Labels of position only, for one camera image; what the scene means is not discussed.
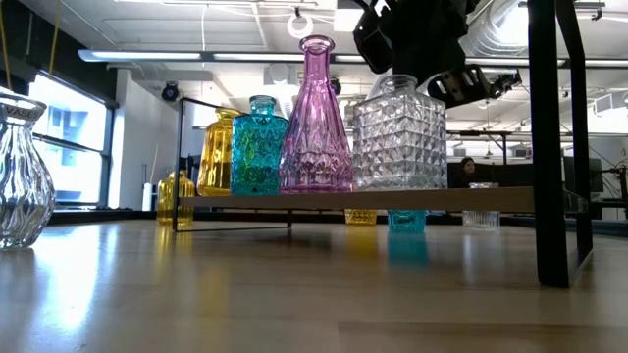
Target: purple glass vase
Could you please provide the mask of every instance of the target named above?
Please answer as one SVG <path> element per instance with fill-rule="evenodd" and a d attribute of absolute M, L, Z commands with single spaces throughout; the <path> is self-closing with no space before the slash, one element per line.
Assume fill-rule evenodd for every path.
<path fill-rule="evenodd" d="M 334 41 L 323 35 L 301 40 L 305 80 L 282 147 L 280 193 L 351 190 L 349 144 L 330 83 L 330 52 L 334 46 Z"/>

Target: yellow glass vase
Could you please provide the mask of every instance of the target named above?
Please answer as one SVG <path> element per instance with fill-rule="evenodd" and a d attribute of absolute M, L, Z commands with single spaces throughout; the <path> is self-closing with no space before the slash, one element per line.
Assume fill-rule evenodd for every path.
<path fill-rule="evenodd" d="M 344 210 L 348 225 L 373 226 L 377 223 L 377 210 Z"/>
<path fill-rule="evenodd" d="M 198 174 L 198 193 L 202 196 L 228 196 L 232 171 L 234 118 L 241 112 L 216 110 L 218 121 L 207 127 Z"/>
<path fill-rule="evenodd" d="M 184 171 L 179 171 L 179 197 L 193 197 L 194 183 L 185 176 Z M 159 202 L 157 203 L 157 222 L 160 225 L 171 225 L 173 223 L 173 206 L 175 202 L 175 172 L 171 172 L 168 177 L 159 181 Z M 194 208 L 189 206 L 179 206 L 177 223 L 179 225 L 189 225 L 194 217 Z"/>

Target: glass vase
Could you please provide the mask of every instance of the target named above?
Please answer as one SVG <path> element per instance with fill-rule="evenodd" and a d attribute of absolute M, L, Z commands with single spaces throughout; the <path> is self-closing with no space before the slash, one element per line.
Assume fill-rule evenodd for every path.
<path fill-rule="evenodd" d="M 373 226 L 377 224 L 377 210 L 344 210 L 344 220 L 348 225 Z"/>
<path fill-rule="evenodd" d="M 420 233 L 425 231 L 426 211 L 389 210 L 389 230 Z"/>
<path fill-rule="evenodd" d="M 157 222 L 162 225 L 171 225 L 174 220 L 173 207 L 175 206 L 175 172 L 159 181 L 159 199 L 157 202 Z M 179 197 L 193 197 L 194 183 L 185 175 L 185 171 L 179 171 Z M 177 224 L 189 225 L 194 218 L 194 208 L 179 206 L 177 208 Z"/>
<path fill-rule="evenodd" d="M 281 193 L 350 191 L 351 156 L 329 74 L 334 46 L 323 35 L 300 42 L 305 76 L 282 147 Z"/>
<path fill-rule="evenodd" d="M 216 110 L 218 121 L 207 127 L 198 172 L 198 193 L 201 196 L 228 196 L 232 171 L 232 139 L 234 118 L 241 112 Z"/>
<path fill-rule="evenodd" d="M 491 182 L 470 182 L 469 188 L 491 188 L 497 184 Z M 465 227 L 481 229 L 499 229 L 499 211 L 463 211 L 462 224 Z"/>
<path fill-rule="evenodd" d="M 251 114 L 234 119 L 232 195 L 279 193 L 279 160 L 288 121 L 275 116 L 269 96 L 250 99 Z"/>
<path fill-rule="evenodd" d="M 55 207 L 52 178 L 32 143 L 46 105 L 0 92 L 0 250 L 32 245 Z"/>
<path fill-rule="evenodd" d="M 360 191 L 446 188 L 445 103 L 407 75 L 382 78 L 354 108 L 353 172 Z M 389 211 L 389 227 L 423 231 L 425 211 Z"/>

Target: small yellow bottle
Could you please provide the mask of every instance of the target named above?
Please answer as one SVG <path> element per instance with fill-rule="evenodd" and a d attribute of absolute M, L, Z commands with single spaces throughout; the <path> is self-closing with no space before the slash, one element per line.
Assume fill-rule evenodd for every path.
<path fill-rule="evenodd" d="M 373 226 L 377 223 L 377 210 L 344 210 L 348 225 Z"/>
<path fill-rule="evenodd" d="M 179 171 L 179 197 L 193 197 L 194 183 L 185 176 L 185 171 Z M 159 202 L 157 203 L 157 222 L 160 225 L 173 223 L 173 206 L 175 202 L 175 172 L 159 181 Z M 194 217 L 194 208 L 179 206 L 177 223 L 189 225 Z"/>

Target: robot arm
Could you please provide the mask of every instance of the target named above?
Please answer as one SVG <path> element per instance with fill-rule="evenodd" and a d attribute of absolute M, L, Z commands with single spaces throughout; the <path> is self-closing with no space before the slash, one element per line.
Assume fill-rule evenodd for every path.
<path fill-rule="evenodd" d="M 468 31 L 466 16 L 480 0 L 379 0 L 386 1 L 381 15 L 375 6 L 353 0 L 364 15 L 353 32 L 357 49 L 371 71 L 429 80 L 430 95 L 448 108 L 487 98 L 498 98 L 520 76 L 487 79 L 482 69 L 466 66 L 458 39 Z"/>

